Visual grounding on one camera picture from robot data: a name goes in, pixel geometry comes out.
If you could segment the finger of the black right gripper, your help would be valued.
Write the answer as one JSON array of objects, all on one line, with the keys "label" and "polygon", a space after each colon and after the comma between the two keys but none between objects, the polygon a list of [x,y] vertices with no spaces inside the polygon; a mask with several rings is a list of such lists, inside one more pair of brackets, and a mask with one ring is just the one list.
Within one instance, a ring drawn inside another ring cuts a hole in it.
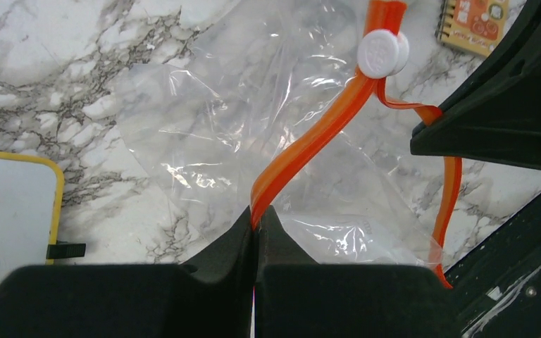
[{"label": "finger of the black right gripper", "polygon": [[499,46],[420,124],[410,150],[541,170],[541,1],[527,1]]}]

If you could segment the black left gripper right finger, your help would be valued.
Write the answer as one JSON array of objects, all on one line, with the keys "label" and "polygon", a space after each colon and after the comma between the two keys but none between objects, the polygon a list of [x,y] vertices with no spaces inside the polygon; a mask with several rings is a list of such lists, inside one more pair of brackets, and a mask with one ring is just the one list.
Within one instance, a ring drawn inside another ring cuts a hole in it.
[{"label": "black left gripper right finger", "polygon": [[317,263],[274,208],[256,238],[256,337],[461,336],[448,291],[427,268]]}]

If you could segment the clear orange zip top bag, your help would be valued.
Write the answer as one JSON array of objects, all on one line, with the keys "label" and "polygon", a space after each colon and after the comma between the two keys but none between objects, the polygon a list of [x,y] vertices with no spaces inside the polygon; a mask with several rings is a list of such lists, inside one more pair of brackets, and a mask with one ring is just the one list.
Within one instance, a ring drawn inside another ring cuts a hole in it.
[{"label": "clear orange zip top bag", "polygon": [[432,229],[378,163],[376,113],[442,111],[387,94],[410,48],[405,1],[238,1],[184,66],[135,64],[114,86],[123,141],[209,240],[276,211],[319,263],[417,265],[444,278],[462,162],[444,159]]}]

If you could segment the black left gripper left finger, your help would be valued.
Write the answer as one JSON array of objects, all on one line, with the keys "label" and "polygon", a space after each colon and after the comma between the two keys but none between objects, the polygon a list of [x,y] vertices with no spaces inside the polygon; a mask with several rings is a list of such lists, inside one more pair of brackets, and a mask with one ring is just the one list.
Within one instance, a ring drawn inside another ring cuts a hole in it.
[{"label": "black left gripper left finger", "polygon": [[181,264],[19,268],[0,284],[0,337],[248,337],[253,238],[245,210]]}]

